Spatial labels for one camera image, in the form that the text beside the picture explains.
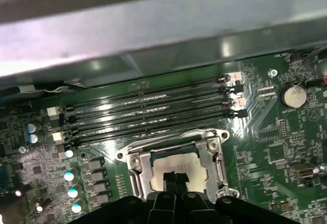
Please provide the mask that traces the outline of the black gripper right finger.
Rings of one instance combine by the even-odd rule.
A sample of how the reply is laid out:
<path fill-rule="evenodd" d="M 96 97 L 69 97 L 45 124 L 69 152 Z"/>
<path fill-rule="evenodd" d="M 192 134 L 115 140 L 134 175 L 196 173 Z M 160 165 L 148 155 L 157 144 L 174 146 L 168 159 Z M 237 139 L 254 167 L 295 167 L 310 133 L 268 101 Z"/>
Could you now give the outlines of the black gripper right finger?
<path fill-rule="evenodd" d="M 201 193 L 189 191 L 188 182 L 186 173 L 176 174 L 176 192 L 186 212 L 185 223 L 297 223 L 232 196 L 211 203 Z"/>

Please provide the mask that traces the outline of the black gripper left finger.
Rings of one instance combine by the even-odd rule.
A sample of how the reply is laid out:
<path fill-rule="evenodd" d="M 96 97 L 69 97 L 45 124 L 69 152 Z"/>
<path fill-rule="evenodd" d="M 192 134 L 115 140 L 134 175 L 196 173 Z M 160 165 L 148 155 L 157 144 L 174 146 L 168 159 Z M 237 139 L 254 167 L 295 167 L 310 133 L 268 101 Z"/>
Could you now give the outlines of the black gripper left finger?
<path fill-rule="evenodd" d="M 177 174 L 163 174 L 165 191 L 156 192 L 143 201 L 135 196 L 126 196 L 104 205 L 87 215 L 88 223 L 174 223 L 177 196 Z"/>

